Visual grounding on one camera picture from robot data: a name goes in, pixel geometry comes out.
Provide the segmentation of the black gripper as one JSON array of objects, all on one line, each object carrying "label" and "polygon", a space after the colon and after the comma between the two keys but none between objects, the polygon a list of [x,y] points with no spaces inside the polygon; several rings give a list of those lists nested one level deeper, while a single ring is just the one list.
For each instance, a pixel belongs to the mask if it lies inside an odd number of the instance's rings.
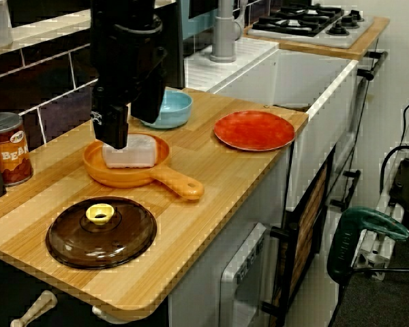
[{"label": "black gripper", "polygon": [[91,17],[91,63],[98,72],[95,97],[116,105],[93,106],[95,138],[114,149],[127,144],[127,107],[132,116],[156,122],[166,85],[166,49],[159,44],[162,20],[133,18],[132,26],[106,15]]}]

